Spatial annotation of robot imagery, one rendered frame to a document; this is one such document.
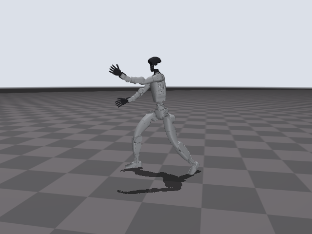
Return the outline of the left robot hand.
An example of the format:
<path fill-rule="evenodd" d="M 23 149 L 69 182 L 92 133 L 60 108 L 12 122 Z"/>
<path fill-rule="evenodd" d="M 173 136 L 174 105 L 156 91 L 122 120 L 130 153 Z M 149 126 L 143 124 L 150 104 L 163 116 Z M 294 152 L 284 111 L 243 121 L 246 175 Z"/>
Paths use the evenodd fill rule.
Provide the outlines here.
<path fill-rule="evenodd" d="M 115 69 L 114 69 L 112 66 L 113 66 Z M 110 73 L 112 73 L 112 74 L 114 74 L 114 75 L 116 75 L 116 76 L 119 76 L 119 77 L 121 76 L 121 74 L 126 75 L 125 73 L 121 72 L 121 70 L 119 69 L 119 66 L 118 66 L 118 65 L 117 65 L 117 68 L 116 68 L 114 65 L 112 65 L 112 66 L 111 66 L 111 68 L 114 69 L 114 70 L 112 70 L 112 69 L 110 68 L 110 70 L 113 71 L 113 72 L 109 71 Z M 120 77 L 120 78 L 121 78 L 121 77 Z M 121 79 L 122 79 L 122 78 L 121 78 Z"/>

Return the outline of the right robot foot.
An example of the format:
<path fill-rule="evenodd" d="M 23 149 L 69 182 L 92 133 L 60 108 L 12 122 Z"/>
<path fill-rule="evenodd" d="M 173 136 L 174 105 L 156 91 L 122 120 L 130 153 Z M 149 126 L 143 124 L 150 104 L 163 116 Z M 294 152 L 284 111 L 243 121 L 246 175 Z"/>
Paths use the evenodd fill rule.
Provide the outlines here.
<path fill-rule="evenodd" d="M 142 166 L 141 161 L 139 161 L 139 163 L 132 162 L 130 164 L 125 165 L 126 168 L 135 168 L 135 167 L 141 167 L 141 166 Z"/>

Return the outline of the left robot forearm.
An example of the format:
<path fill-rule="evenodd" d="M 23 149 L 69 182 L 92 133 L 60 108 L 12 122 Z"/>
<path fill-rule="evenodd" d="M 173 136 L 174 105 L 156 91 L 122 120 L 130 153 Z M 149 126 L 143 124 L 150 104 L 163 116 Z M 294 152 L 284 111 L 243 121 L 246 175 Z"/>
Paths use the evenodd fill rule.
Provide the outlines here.
<path fill-rule="evenodd" d="M 124 74 L 121 74 L 120 76 L 122 79 L 124 79 L 126 82 L 130 82 L 130 83 L 143 83 L 145 81 L 145 79 L 143 77 L 129 77 L 126 76 Z"/>

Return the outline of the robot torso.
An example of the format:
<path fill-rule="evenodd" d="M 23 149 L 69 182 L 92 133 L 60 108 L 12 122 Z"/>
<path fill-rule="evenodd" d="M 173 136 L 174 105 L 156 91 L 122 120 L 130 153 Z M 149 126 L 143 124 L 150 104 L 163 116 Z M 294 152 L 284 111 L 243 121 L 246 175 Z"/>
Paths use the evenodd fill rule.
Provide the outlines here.
<path fill-rule="evenodd" d="M 155 73 L 155 75 L 156 74 L 158 74 L 158 72 Z M 158 104 L 156 104 L 157 109 L 155 109 L 155 115 L 156 115 L 156 118 L 160 120 L 163 120 L 163 118 L 165 117 L 164 113 L 169 113 L 168 108 L 165 108 L 165 105 L 162 103 L 162 101 L 166 101 L 165 77 L 163 74 L 162 76 L 163 76 L 164 81 L 150 83 L 153 101 L 159 102 Z"/>

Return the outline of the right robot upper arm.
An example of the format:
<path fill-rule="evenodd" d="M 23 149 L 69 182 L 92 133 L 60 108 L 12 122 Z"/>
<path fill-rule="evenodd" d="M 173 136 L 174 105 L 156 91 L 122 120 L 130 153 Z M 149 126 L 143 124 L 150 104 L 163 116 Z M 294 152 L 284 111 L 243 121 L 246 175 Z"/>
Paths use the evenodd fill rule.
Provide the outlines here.
<path fill-rule="evenodd" d="M 138 92 L 140 94 L 144 94 L 148 91 L 149 88 L 150 88 L 150 84 L 145 84 L 144 88 L 139 88 Z"/>

